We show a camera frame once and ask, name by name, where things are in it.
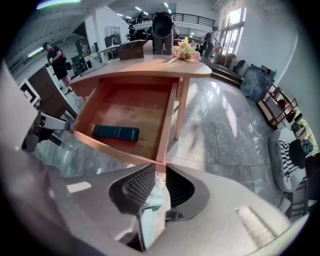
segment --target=fluorescent light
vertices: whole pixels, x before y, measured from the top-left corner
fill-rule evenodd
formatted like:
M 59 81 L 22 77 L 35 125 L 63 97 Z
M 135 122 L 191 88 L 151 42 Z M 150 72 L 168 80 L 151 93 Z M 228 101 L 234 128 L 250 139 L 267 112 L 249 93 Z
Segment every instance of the fluorescent light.
M 30 52 L 30 53 L 28 54 L 28 57 L 29 57 L 29 58 L 32 57 L 33 55 L 41 52 L 43 49 L 44 49 L 43 47 L 40 47 L 40 48 L 34 50 L 33 52 Z
M 72 3 L 79 3 L 81 0 L 49 0 L 49 1 L 45 1 L 42 3 L 39 3 L 36 6 L 36 9 L 42 9 L 45 7 L 49 7 L 49 6 L 55 6 L 55 5 L 60 5 L 60 4 L 72 4 Z

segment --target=gray marble floor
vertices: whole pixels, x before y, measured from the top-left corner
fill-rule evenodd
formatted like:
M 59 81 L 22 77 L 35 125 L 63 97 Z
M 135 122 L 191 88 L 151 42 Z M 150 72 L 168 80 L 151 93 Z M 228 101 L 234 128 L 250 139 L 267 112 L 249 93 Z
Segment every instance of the gray marble floor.
M 73 92 L 67 99 L 79 113 L 82 99 Z M 282 193 L 274 182 L 268 152 L 272 129 L 239 89 L 213 78 L 192 79 L 178 141 L 173 140 L 177 116 L 175 112 L 167 161 L 233 179 L 279 207 Z M 73 122 L 68 114 L 65 118 Z M 66 131 L 58 136 L 60 147 L 43 141 L 33 154 L 44 164 L 58 167 L 64 177 L 110 172 L 130 164 L 87 146 Z

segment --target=open drawer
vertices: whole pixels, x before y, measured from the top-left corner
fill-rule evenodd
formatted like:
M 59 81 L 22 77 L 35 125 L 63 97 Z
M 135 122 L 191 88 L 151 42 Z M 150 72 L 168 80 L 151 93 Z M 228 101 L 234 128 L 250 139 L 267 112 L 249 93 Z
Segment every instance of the open drawer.
M 87 145 L 131 164 L 162 163 L 168 146 L 178 78 L 113 77 L 101 81 L 73 130 Z M 93 137 L 94 125 L 139 128 L 137 141 Z

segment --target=flower bouquet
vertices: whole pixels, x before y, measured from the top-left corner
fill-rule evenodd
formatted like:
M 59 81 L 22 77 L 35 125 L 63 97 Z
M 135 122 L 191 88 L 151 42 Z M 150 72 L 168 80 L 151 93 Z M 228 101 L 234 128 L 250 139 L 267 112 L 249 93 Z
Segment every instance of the flower bouquet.
M 174 46 L 172 48 L 173 59 L 170 62 L 173 62 L 177 59 L 182 61 L 197 61 L 201 60 L 200 52 L 196 51 L 195 47 L 192 47 L 188 43 L 188 37 L 186 37 L 182 42 L 178 42 L 179 46 Z

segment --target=balcony railing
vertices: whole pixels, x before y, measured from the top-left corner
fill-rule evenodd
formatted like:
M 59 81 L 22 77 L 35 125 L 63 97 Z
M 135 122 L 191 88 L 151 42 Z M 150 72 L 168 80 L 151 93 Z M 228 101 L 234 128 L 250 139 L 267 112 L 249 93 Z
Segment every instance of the balcony railing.
M 196 16 L 192 14 L 185 14 L 185 13 L 172 13 L 174 21 L 176 22 L 188 22 L 188 23 L 194 23 L 199 24 L 203 26 L 207 26 L 210 28 L 213 28 L 215 25 L 215 20 Z M 152 22 L 154 20 L 154 17 L 156 17 L 155 13 L 149 14 L 149 15 L 143 15 L 140 19 L 139 23 L 145 23 L 145 22 Z M 133 17 L 131 19 L 125 20 L 129 25 L 135 25 L 138 23 L 138 17 Z

